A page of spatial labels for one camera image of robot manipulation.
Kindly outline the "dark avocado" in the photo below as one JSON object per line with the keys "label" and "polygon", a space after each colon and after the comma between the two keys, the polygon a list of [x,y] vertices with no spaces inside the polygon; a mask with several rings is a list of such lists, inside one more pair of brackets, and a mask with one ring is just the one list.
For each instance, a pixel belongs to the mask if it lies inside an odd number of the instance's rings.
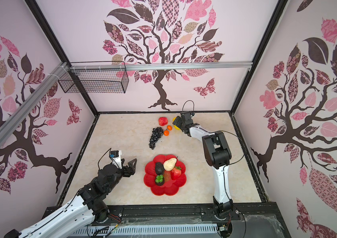
{"label": "dark avocado", "polygon": [[164,172],[165,172],[165,169],[164,169],[163,164],[161,162],[156,162],[155,163],[155,173],[160,176],[160,175],[163,175]]}

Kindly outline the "red flower-shaped bowl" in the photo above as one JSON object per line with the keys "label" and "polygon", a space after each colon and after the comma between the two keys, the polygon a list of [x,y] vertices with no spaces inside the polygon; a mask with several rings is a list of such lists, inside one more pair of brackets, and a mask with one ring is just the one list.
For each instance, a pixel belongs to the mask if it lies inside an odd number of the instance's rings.
{"label": "red flower-shaped bowl", "polygon": [[[180,166],[182,168],[182,174],[177,180],[172,180],[170,176],[170,172],[164,172],[164,185],[157,186],[155,184],[155,178],[157,174],[155,173],[155,163],[161,162],[162,164],[170,159],[176,158],[177,162],[175,166]],[[178,157],[174,155],[157,155],[152,161],[150,161],[145,166],[145,175],[144,175],[144,184],[150,188],[151,192],[156,196],[168,195],[174,196],[179,192],[179,189],[183,187],[187,182],[187,176],[185,174],[186,166],[183,162],[178,160]]]}

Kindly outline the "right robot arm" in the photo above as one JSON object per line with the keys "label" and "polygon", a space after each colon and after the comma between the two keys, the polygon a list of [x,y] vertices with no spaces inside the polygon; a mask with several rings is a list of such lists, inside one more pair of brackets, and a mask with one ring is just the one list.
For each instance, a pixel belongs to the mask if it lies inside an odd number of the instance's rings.
{"label": "right robot arm", "polygon": [[173,125],[187,136],[202,142],[205,160],[212,167],[214,175],[213,209],[215,216],[222,219],[235,210],[228,182],[229,166],[234,163],[231,162],[232,153],[225,133],[235,136],[238,140],[241,138],[229,131],[209,131],[194,123],[194,116],[193,112],[182,112],[174,118]]}

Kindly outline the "cream pear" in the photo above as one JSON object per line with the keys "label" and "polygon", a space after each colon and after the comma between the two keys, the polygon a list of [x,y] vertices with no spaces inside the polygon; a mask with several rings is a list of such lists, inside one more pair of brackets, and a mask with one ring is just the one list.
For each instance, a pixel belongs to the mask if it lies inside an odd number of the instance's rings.
{"label": "cream pear", "polygon": [[170,158],[163,163],[163,168],[166,171],[170,172],[174,169],[176,162],[177,162],[176,158]]}

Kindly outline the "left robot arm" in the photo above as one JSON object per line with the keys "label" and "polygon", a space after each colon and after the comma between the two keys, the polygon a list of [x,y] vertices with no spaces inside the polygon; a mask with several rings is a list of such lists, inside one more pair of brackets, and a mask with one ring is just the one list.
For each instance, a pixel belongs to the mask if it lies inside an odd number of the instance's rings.
{"label": "left robot arm", "polygon": [[92,222],[104,222],[109,215],[105,198],[123,177],[135,174],[137,159],[118,168],[110,163],[98,171],[98,176],[78,190],[66,204],[44,219],[21,231],[15,229],[5,238],[66,238],[74,231]]}

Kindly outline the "yellow lemon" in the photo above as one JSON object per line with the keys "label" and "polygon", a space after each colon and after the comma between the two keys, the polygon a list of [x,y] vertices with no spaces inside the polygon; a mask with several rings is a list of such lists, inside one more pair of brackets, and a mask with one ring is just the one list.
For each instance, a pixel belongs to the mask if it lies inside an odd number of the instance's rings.
{"label": "yellow lemon", "polygon": [[177,127],[176,125],[174,125],[174,128],[175,128],[176,130],[178,130],[178,131],[181,131],[181,129],[180,129],[179,127]]}

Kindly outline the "red strawberry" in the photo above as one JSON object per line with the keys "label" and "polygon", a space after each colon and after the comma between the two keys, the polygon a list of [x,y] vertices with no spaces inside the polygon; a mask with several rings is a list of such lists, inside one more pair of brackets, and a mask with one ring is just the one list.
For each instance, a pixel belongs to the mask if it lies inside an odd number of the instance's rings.
{"label": "red strawberry", "polygon": [[177,180],[181,174],[182,174],[182,168],[180,166],[175,166],[171,171],[170,171],[170,176],[172,180]]}

